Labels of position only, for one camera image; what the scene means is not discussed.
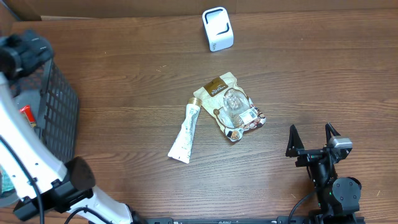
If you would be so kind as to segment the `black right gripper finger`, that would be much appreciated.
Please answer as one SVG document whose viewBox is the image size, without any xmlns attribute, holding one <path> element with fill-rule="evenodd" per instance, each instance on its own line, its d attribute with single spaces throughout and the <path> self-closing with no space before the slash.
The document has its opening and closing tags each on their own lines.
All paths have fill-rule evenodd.
<svg viewBox="0 0 398 224">
<path fill-rule="evenodd" d="M 326 141 L 329 142 L 332 137 L 340 136 L 340 133 L 331 125 L 327 123 L 325 125 Z"/>
<path fill-rule="evenodd" d="M 301 141 L 301 138 L 298 134 L 297 128 L 295 125 L 291 125 L 289 129 L 289 141 L 287 145 L 287 149 L 285 152 L 286 156 L 298 156 L 299 151 L 303 151 L 305 148 Z"/>
</svg>

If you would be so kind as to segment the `beige brown snack pouch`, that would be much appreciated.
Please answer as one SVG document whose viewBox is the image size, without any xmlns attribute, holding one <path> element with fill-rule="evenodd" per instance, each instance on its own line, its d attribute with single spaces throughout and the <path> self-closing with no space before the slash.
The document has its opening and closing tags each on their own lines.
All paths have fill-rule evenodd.
<svg viewBox="0 0 398 224">
<path fill-rule="evenodd" d="M 232 142 L 241 140 L 244 132 L 266 123 L 264 113 L 238 86 L 237 78 L 231 72 L 213 79 L 193 95 L 201 100 L 202 107 Z"/>
</svg>

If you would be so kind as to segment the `white tube with gold cap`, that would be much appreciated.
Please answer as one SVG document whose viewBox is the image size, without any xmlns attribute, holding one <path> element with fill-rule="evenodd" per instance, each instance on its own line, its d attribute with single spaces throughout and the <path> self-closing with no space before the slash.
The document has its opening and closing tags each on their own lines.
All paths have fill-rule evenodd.
<svg viewBox="0 0 398 224">
<path fill-rule="evenodd" d="M 200 114 L 202 102 L 199 98 L 192 97 L 188 100 L 185 110 L 185 119 L 181 125 L 169 153 L 172 159 L 178 160 L 185 164 L 190 162 L 192 153 L 193 140 L 195 135 L 195 127 Z"/>
</svg>

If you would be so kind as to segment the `orange spaghetti packet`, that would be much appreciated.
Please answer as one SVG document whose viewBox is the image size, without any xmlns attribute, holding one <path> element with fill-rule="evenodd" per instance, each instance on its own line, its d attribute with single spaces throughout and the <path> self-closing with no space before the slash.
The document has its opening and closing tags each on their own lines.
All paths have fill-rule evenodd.
<svg viewBox="0 0 398 224">
<path fill-rule="evenodd" d="M 32 128 L 36 127 L 37 123 L 29 105 L 25 105 L 19 112 L 29 122 Z"/>
</svg>

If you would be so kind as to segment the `teal wet wipes packet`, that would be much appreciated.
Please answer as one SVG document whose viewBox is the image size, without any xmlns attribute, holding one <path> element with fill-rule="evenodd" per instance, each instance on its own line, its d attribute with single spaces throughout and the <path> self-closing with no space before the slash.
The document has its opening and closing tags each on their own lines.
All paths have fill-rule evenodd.
<svg viewBox="0 0 398 224">
<path fill-rule="evenodd" d="M 14 185 L 7 172 L 1 167 L 1 198 L 8 197 L 15 192 Z"/>
</svg>

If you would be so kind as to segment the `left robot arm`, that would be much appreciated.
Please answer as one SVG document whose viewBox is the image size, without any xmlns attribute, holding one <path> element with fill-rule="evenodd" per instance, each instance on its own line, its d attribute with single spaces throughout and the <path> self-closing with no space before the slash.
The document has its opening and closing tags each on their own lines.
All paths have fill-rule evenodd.
<svg viewBox="0 0 398 224">
<path fill-rule="evenodd" d="M 18 199 L 14 215 L 27 221 L 56 211 L 89 223 L 142 223 L 75 155 L 80 101 L 53 58 L 34 31 L 1 38 L 1 167 Z"/>
</svg>

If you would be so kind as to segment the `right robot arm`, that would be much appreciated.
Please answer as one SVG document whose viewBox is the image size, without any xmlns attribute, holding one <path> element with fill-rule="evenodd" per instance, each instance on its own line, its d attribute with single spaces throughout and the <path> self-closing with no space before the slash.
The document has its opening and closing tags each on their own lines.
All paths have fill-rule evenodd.
<svg viewBox="0 0 398 224">
<path fill-rule="evenodd" d="M 307 169 L 314 190 L 295 204 L 286 223 L 365 224 L 363 217 L 356 216 L 360 210 L 360 181 L 354 177 L 338 177 L 335 169 L 335 164 L 348 157 L 353 143 L 330 123 L 325 125 L 325 132 L 326 144 L 322 148 L 305 149 L 297 128 L 290 127 L 285 155 L 295 157 L 295 165 Z M 319 209 L 310 211 L 306 217 L 296 217 L 296 209 L 314 195 Z"/>
</svg>

